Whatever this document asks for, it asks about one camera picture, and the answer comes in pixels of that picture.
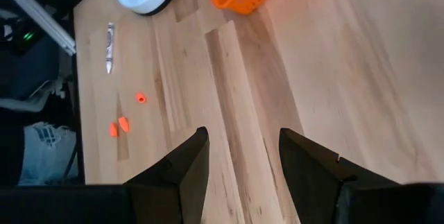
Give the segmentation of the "silver metal bracket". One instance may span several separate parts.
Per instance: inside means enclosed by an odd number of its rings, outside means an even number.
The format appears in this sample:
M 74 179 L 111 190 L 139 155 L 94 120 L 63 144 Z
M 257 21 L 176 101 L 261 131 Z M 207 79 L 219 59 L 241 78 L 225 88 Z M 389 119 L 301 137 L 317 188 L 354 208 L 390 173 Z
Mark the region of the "silver metal bracket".
M 39 27 L 70 56 L 76 54 L 76 42 L 36 0 L 13 0 Z

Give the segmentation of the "black aluminium table frame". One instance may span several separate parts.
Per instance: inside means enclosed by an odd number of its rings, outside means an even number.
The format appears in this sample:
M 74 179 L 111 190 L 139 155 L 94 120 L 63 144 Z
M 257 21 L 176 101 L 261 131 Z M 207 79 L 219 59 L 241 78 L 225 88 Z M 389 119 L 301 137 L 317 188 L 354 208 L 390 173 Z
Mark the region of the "black aluminium table frame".
M 78 169 L 79 169 L 79 181 L 81 184 L 86 184 L 86 172 L 85 172 L 85 162 L 83 155 L 83 138 L 82 138 L 82 124 L 81 124 L 81 111 L 80 111 L 80 92 L 79 92 L 79 82 L 78 82 L 78 47 L 79 44 L 85 40 L 84 37 L 80 36 L 79 31 L 76 30 L 76 20 L 82 21 L 80 16 L 75 16 L 74 9 L 82 0 L 58 0 L 57 9 L 59 10 L 59 16 L 67 16 L 68 25 L 66 30 L 68 34 L 74 39 L 74 51 L 75 54 L 72 55 L 73 61 L 73 75 L 74 75 L 74 91 L 72 96 L 74 97 L 74 130 L 77 132 L 76 140 L 76 151 L 78 153 Z

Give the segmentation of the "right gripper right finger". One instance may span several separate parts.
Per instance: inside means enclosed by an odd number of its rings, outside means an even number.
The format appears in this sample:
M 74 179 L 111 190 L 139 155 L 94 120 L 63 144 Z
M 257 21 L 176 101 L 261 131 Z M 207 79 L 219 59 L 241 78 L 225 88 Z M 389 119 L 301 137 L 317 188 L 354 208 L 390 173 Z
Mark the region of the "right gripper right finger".
M 289 128 L 279 150 L 302 224 L 444 224 L 444 183 L 399 184 Z

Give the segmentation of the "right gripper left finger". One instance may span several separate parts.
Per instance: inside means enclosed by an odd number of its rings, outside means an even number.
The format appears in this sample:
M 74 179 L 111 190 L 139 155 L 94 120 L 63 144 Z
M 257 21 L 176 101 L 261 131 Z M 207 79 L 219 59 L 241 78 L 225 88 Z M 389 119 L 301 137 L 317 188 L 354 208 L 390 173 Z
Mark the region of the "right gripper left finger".
M 209 153 L 199 127 L 123 184 L 0 188 L 0 224 L 200 224 Z

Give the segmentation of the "white crayon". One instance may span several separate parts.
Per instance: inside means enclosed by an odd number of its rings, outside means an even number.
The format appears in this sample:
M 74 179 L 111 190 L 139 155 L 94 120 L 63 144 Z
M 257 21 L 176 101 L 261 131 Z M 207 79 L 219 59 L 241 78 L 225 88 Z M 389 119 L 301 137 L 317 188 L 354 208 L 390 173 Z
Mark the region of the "white crayon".
M 113 67 L 113 50 L 114 50 L 114 24 L 110 22 L 107 27 L 107 46 L 105 57 L 105 68 L 107 74 L 112 72 Z

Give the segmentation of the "dark blue office chair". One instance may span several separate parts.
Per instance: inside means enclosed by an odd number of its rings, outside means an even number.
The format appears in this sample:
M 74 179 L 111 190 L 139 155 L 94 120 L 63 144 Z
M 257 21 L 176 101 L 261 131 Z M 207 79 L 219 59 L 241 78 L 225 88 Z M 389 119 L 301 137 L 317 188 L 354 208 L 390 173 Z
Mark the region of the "dark blue office chair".
M 59 46 L 51 38 L 41 39 L 24 55 L 0 51 L 0 108 L 40 112 L 61 88 Z

